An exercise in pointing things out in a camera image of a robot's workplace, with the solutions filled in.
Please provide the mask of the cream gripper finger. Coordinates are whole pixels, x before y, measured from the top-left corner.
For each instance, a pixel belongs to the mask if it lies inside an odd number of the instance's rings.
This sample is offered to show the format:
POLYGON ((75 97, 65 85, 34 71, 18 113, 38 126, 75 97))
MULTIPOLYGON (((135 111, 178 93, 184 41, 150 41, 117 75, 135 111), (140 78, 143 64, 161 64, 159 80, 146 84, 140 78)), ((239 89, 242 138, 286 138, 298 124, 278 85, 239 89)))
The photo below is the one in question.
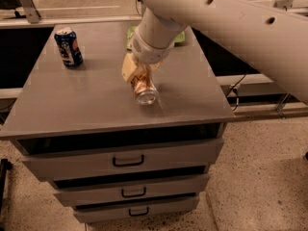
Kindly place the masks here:
POLYGON ((137 87, 138 82, 143 81, 144 80, 144 73, 138 73, 136 74, 132 80, 130 81, 131 87, 134 90, 137 87))
POLYGON ((158 70, 161 66, 161 62, 150 64, 148 67, 149 74, 152 75, 156 70, 158 70))

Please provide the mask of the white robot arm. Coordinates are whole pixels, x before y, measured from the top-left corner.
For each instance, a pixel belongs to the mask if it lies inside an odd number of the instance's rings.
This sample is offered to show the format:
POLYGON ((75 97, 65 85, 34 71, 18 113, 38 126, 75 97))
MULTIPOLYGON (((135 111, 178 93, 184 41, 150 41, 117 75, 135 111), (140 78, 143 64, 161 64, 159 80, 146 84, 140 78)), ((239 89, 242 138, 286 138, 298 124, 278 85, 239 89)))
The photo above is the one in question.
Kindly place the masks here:
POLYGON ((142 0, 145 11, 123 62, 127 82, 167 57, 192 27, 285 92, 308 102, 308 19, 246 0, 142 0))

